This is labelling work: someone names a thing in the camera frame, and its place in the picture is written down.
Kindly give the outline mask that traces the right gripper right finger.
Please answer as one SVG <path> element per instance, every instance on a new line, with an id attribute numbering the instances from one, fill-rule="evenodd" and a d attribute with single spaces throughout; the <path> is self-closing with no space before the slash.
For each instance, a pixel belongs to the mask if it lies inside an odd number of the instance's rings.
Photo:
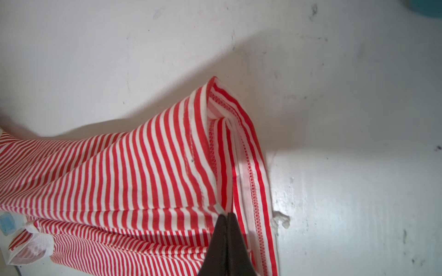
<path id="1" fill-rule="evenodd" d="M 244 237 L 234 213 L 227 215 L 227 275 L 256 276 Z"/>

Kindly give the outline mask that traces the red white striped tank top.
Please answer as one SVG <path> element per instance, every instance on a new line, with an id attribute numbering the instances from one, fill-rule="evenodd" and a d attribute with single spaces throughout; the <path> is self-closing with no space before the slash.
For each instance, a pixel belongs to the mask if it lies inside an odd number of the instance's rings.
<path id="1" fill-rule="evenodd" d="M 195 276 L 233 213 L 253 270 L 278 274 L 254 125 L 219 79 L 130 132 L 82 140 L 1 131 L 1 210 L 23 215 L 8 264 L 94 276 Z"/>

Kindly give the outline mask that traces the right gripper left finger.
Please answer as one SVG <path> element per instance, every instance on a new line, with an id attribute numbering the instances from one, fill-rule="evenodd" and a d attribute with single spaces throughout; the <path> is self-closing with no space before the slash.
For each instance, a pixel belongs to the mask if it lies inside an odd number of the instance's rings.
<path id="1" fill-rule="evenodd" d="M 227 217 L 220 215 L 198 276 L 227 275 Z"/>

